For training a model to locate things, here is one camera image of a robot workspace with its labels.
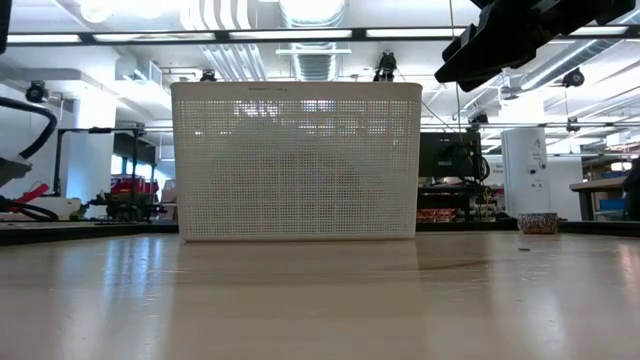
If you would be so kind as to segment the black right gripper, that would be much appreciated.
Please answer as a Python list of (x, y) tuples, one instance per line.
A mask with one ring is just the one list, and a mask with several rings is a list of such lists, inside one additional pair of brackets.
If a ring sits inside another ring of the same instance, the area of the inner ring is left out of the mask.
[(568, 35), (603, 12), (603, 0), (477, 0), (478, 25), (471, 24), (443, 50), (439, 83), (464, 92), (518, 68), (558, 35)]

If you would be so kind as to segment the black monitor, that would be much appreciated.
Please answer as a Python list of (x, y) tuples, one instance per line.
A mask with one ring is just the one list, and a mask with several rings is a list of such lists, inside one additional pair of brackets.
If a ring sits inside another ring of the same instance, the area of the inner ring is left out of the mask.
[(477, 132), (420, 134), (420, 177), (479, 179), (481, 170), (481, 143)]

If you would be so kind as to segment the wooden desk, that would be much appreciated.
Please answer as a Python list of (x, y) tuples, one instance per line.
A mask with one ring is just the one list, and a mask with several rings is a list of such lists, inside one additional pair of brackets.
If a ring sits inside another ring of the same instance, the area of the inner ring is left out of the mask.
[(593, 195), (595, 193), (621, 190), (624, 180), (625, 177), (616, 177), (571, 184), (569, 189), (579, 196), (581, 220), (593, 221), (595, 219), (593, 202)]

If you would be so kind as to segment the small round container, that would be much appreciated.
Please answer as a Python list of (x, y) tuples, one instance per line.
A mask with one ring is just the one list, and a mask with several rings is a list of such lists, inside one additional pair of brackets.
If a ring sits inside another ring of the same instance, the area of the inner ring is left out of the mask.
[(517, 226), (524, 234), (556, 234), (559, 222), (556, 213), (523, 213), (517, 216)]

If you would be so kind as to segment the white perforated plastic basket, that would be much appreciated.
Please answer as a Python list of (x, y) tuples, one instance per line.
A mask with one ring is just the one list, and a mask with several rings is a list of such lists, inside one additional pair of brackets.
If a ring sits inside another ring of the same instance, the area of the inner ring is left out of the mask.
[(185, 241), (415, 234), (419, 84), (178, 82), (171, 99)]

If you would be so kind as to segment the person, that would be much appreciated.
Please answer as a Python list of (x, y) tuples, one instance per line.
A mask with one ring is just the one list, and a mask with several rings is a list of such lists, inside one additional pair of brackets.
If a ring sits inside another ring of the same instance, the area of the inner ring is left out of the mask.
[(640, 221), (640, 157), (631, 163), (631, 170), (623, 182), (625, 193), (624, 216), (628, 221)]

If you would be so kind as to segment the red tool cart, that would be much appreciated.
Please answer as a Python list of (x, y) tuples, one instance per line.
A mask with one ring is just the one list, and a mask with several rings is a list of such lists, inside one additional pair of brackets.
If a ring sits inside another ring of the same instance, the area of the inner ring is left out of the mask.
[(110, 193), (112, 195), (130, 194), (156, 195), (159, 191), (159, 184), (156, 180), (146, 180), (142, 176), (132, 178), (130, 175), (113, 175), (111, 177)]

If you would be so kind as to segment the black metal frame stand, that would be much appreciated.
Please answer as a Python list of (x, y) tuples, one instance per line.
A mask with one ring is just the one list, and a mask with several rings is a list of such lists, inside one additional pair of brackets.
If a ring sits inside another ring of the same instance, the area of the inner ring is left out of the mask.
[[(91, 128), (59, 128), (56, 133), (56, 148), (55, 148), (55, 162), (54, 162), (54, 174), (53, 174), (53, 197), (61, 197), (61, 159), (62, 159), (62, 145), (63, 138), (66, 133), (86, 133), (91, 135), (108, 135), (114, 133), (130, 132), (133, 139), (131, 140), (131, 161), (132, 161), (132, 173), (131, 177), (136, 177), (136, 167), (139, 158), (139, 144), (140, 135), (144, 132), (142, 127), (91, 127)], [(105, 199), (104, 202), (107, 207), (114, 208), (116, 205), (125, 205), (127, 210), (127, 216), (124, 218), (126, 222), (135, 222), (137, 220), (137, 210), (139, 209), (136, 203), (136, 193), (132, 191), (129, 194), (127, 201), (116, 201), (114, 196), (111, 195), (109, 199)]]

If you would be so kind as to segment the black aluminium frame rail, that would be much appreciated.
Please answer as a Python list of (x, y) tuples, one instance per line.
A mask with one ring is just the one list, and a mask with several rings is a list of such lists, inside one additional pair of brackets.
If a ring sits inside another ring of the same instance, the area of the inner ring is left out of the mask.
[[(516, 231), (515, 220), (476, 223), (418, 223), (416, 233)], [(0, 247), (146, 234), (177, 234), (175, 223), (0, 222)], [(640, 237), (640, 222), (561, 221), (560, 233)]]

